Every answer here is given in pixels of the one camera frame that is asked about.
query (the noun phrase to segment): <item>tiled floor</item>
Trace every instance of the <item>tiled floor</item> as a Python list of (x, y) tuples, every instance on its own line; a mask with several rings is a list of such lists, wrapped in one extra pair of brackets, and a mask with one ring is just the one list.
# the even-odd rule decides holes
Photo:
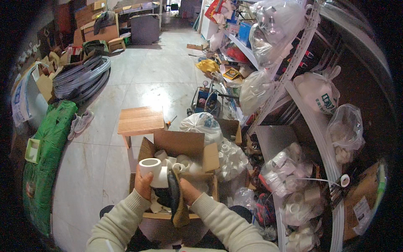
[(124, 147), (116, 133), (120, 110), (159, 103), (166, 121), (178, 115), (170, 127), (178, 130), (196, 87), (208, 79), (195, 67), (197, 58), (187, 55), (203, 53), (186, 44), (204, 42), (188, 22), (165, 19), (160, 40), (158, 45), (128, 46), (112, 56), (107, 85), (79, 109), (88, 107), (95, 118), (67, 144), (54, 190), (53, 235), (65, 251), (84, 251), (99, 211), (129, 193), (143, 136), (132, 137), (131, 149)]

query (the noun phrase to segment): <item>black pants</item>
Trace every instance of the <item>black pants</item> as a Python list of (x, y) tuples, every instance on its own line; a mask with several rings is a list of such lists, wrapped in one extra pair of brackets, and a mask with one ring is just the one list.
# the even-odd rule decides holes
[[(114, 205), (109, 205), (104, 207), (100, 211), (100, 218), (104, 216), (105, 213), (110, 212)], [(252, 223), (252, 214), (251, 212), (243, 206), (232, 206), (229, 208), (230, 210), (236, 212), (239, 216), (244, 218), (248, 223)], [(206, 235), (193, 246), (194, 248), (209, 248), (209, 249), (218, 249), (225, 250), (224, 245), (220, 242), (220, 240), (209, 230)], [(127, 245), (126, 251), (142, 251), (148, 249), (158, 249), (158, 243), (150, 242), (147, 237), (143, 234), (143, 232), (137, 228), (136, 233), (131, 238), (129, 244)]]

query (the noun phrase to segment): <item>gray sneaker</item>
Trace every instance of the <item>gray sneaker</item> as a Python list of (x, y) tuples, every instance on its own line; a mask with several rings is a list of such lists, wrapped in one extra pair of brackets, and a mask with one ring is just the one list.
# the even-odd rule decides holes
[(88, 109), (84, 114), (81, 115), (80, 120), (74, 128), (75, 133), (81, 133), (85, 130), (85, 128), (89, 125), (89, 123), (94, 119), (94, 113), (89, 111)]
[(75, 137), (74, 129), (76, 128), (76, 126), (77, 126), (77, 124), (78, 124), (78, 121), (79, 121), (80, 119), (81, 119), (81, 117), (78, 116), (77, 113), (75, 113), (75, 119), (71, 121), (70, 133), (69, 133), (69, 135), (67, 136), (67, 139), (68, 139), (69, 141), (71, 141), (71, 140), (74, 139), (74, 137)]

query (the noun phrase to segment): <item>small green box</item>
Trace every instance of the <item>small green box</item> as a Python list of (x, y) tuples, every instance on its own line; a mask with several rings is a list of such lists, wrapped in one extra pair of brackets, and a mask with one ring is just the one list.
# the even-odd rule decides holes
[(27, 149), (25, 151), (26, 161), (38, 164), (40, 149), (41, 149), (41, 140), (29, 138)]

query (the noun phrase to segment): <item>beige sweater sleeve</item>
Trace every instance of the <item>beige sweater sleeve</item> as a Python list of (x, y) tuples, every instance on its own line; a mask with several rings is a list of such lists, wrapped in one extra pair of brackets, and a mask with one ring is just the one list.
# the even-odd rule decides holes
[(229, 252), (279, 251), (274, 243), (263, 240), (256, 227), (205, 193), (190, 210), (202, 219)]
[(94, 226), (86, 251), (123, 252), (150, 205), (151, 202), (133, 190)]

